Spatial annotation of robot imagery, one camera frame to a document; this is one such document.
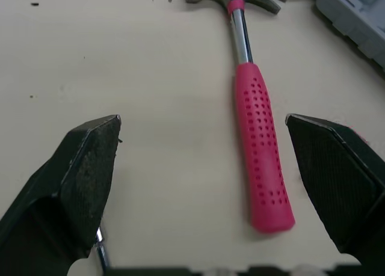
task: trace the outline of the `hammer handle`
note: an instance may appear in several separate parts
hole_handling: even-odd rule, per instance
[[[283,183],[270,99],[257,65],[236,70],[236,109],[250,185],[251,224],[262,233],[295,224]]]

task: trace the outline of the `metal shaft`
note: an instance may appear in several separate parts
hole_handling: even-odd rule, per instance
[[[97,255],[99,256],[100,263],[102,264],[103,272],[105,273],[107,268],[109,268],[109,258],[103,243],[104,235],[102,233],[102,229],[98,228],[96,232],[96,251]]]
[[[231,15],[231,26],[235,42],[238,64],[252,63],[250,43],[248,41],[247,27],[244,11],[241,9],[233,11]]]

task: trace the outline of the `gray tool case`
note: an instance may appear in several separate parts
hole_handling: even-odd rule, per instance
[[[316,6],[385,70],[385,0],[317,0]]]

